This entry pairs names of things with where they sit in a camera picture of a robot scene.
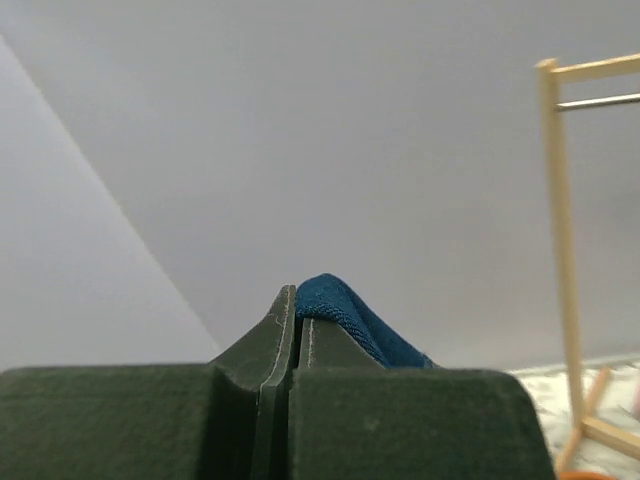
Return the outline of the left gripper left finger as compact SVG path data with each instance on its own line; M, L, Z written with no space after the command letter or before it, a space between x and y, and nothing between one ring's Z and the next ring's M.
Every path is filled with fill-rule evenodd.
M202 364L11 369L5 479L283 479L295 294Z

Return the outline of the navy blue garment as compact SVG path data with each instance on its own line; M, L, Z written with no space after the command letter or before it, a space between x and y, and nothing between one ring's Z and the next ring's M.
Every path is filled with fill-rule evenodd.
M333 274L323 273L301 283L297 288L295 312L297 320L314 319L337 324L385 368L440 368Z

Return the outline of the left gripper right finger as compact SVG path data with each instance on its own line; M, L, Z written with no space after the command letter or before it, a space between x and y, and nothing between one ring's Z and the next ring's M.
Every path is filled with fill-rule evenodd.
M384 368L338 325L302 324L292 479L552 479L529 394L492 370Z

